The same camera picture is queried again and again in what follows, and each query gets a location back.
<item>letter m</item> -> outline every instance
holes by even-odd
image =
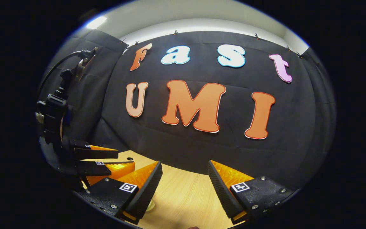
[[[188,126],[199,112],[199,118],[193,123],[195,129],[210,133],[217,133],[220,130],[217,124],[217,116],[221,96],[226,91],[224,86],[214,83],[205,84],[197,96],[192,99],[186,82],[172,80],[166,85],[170,90],[170,94],[166,114],[162,117],[162,122],[177,125],[179,119],[176,117],[176,113],[179,109],[184,126]]]

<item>orange letter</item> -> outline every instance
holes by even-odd
[[[137,68],[139,68],[139,66],[141,65],[141,61],[144,60],[145,55],[146,55],[146,51],[152,48],[152,43],[144,46],[143,48],[140,48],[136,51],[135,53],[135,59],[133,60],[133,64],[132,67],[129,69],[129,71],[133,71]]]
[[[245,131],[245,136],[250,139],[265,139],[268,136],[266,126],[270,107],[275,103],[275,98],[262,92],[252,93],[252,98],[255,101],[254,116],[251,126]]]
[[[221,96],[225,93],[224,86],[214,83],[206,84],[192,99],[186,82],[172,80],[167,82],[166,85],[170,90],[170,94],[166,114],[162,117],[162,122],[177,125],[179,119],[176,117],[176,112],[179,108],[184,126],[188,126],[197,112],[200,111],[199,118],[193,123],[195,129],[210,133],[217,133],[220,130],[217,125],[217,116]]]
[[[135,90],[135,84],[128,84],[126,86],[126,111],[132,117],[138,118],[142,115],[144,110],[144,100],[145,100],[145,90],[148,88],[149,84],[142,82],[138,84],[139,94],[138,94],[138,106],[134,108],[132,106],[133,91]]]

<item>black cable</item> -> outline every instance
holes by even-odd
[[[42,84],[40,85],[39,89],[37,90],[37,94],[36,94],[36,99],[39,100],[39,96],[40,93],[42,92],[42,88],[44,86],[44,84],[46,83],[46,81],[48,80],[49,76],[52,74],[52,72],[61,64],[63,63],[65,60],[67,60],[70,57],[74,57],[74,56],[78,56],[81,55],[82,51],[77,51],[77,52],[73,52],[71,54],[69,54],[68,56],[66,56],[65,58],[63,58],[61,61],[59,61],[57,64],[55,64],[51,70],[48,72],[48,74],[46,75],[45,79],[43,80]]]

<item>wooden table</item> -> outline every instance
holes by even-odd
[[[135,161],[135,170],[154,160],[132,150],[120,152],[117,159],[102,162]],[[138,226],[144,229],[226,229],[233,227],[225,214],[208,175],[181,170],[162,163],[163,175],[152,198],[155,206],[145,213]]]

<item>black fabric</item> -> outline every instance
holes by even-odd
[[[135,51],[149,43],[152,48],[140,67],[129,71]],[[217,48],[223,44],[244,48],[243,67],[222,67],[218,63]],[[183,65],[161,64],[167,49],[177,45],[190,47],[190,61]],[[292,83],[279,78],[270,54],[279,54],[289,63],[287,73],[292,75]],[[176,168],[206,174],[208,160],[214,160],[253,177],[271,177],[296,190],[317,170],[325,156],[323,149],[329,146],[328,139],[324,138],[332,135],[333,121],[321,117],[329,115],[323,106],[331,99],[317,92],[323,90],[328,79],[315,80],[314,74],[325,73],[312,69],[313,66],[316,64],[311,59],[301,59],[285,47],[237,33],[185,32],[151,39],[129,47],[117,62],[100,120],[108,127],[98,126],[94,135],[111,129],[127,147]],[[181,121],[176,126],[162,123],[169,97],[166,83],[170,80],[185,81],[192,97],[206,83],[226,87],[218,112],[218,133],[194,129],[192,125],[198,114],[187,127]],[[144,81],[149,83],[144,111],[142,116],[134,118],[125,108],[126,85]],[[268,137],[263,140],[244,136],[253,117],[251,94],[254,92],[271,94],[276,100],[267,125]],[[135,90],[132,104],[136,106],[137,101],[138,90]],[[318,127],[327,130],[326,137],[321,130],[316,130]]]
[[[64,126],[64,135],[69,139],[87,141],[97,126],[101,117],[106,87],[112,70],[127,45],[119,39],[98,30],[81,29],[71,35],[57,51],[48,65],[46,73],[63,57],[68,54],[98,47],[96,56],[85,69],[85,75],[80,82],[72,81],[68,90],[67,103],[74,106],[70,127]],[[49,93],[54,93],[62,78],[60,73],[64,69],[73,69],[80,62],[80,58],[73,57],[62,63],[53,71],[42,89],[40,100],[45,100]],[[119,142],[119,148],[125,146]]]

